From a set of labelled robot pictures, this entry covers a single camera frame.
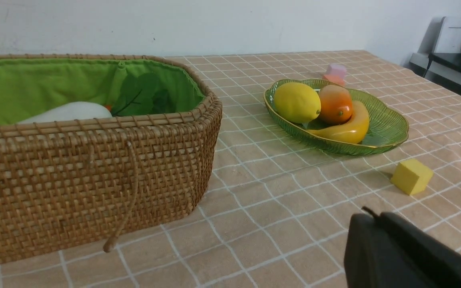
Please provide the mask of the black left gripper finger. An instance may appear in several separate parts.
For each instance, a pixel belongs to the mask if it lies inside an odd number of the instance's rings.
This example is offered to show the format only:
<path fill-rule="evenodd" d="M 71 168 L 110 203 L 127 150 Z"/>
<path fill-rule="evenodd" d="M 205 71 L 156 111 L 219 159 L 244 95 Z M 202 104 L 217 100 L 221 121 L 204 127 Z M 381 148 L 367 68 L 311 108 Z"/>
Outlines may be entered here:
<path fill-rule="evenodd" d="M 344 256 L 350 288 L 461 288 L 461 254 L 392 212 L 351 216 Z"/>

